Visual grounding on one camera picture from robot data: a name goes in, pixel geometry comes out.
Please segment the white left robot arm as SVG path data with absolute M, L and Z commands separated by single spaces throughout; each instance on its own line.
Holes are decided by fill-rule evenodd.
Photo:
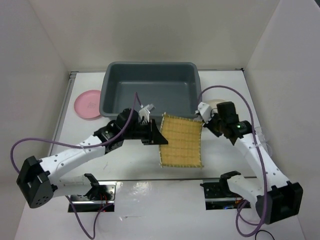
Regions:
M 143 145 L 168 144 L 154 119 L 141 116 L 132 108 L 126 108 L 115 120 L 111 120 L 75 147 L 42 159 L 28 157 L 16 180 L 28 206 L 36 209 L 52 198 L 71 195 L 84 196 L 91 201 L 110 200 L 108 188 L 100 184 L 93 174 L 84 173 L 71 179 L 64 176 L 75 168 L 120 148 L 125 140 L 141 140 Z

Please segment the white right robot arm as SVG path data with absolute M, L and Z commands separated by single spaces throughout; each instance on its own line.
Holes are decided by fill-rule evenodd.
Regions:
M 241 121 L 233 102 L 220 102 L 212 108 L 200 102 L 197 114 L 216 137 L 230 140 L 244 156 L 255 173 L 259 183 L 250 182 L 240 172 L 224 173 L 219 179 L 219 191 L 229 197 L 237 194 L 254 207 L 262 221 L 269 225 L 296 216 L 300 211 L 303 188 L 298 182 L 291 182 L 276 166 L 262 146 L 253 126 L 247 120 Z

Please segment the woven bamboo mat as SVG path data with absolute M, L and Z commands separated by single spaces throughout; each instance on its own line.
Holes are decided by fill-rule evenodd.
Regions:
M 159 146 L 160 165 L 171 168 L 202 168 L 202 123 L 164 113 L 160 133 L 168 144 Z

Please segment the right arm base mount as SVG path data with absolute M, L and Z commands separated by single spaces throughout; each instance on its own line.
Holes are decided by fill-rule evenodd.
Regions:
M 225 193 L 218 178 L 205 179 L 199 185 L 203 190 L 207 211 L 236 209 L 244 201 L 243 197 L 236 193 Z

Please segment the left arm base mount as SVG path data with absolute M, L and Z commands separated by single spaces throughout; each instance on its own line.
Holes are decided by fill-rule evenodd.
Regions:
M 116 181 L 100 181 L 99 192 L 95 196 L 71 195 L 77 213 L 114 212 L 116 198 Z

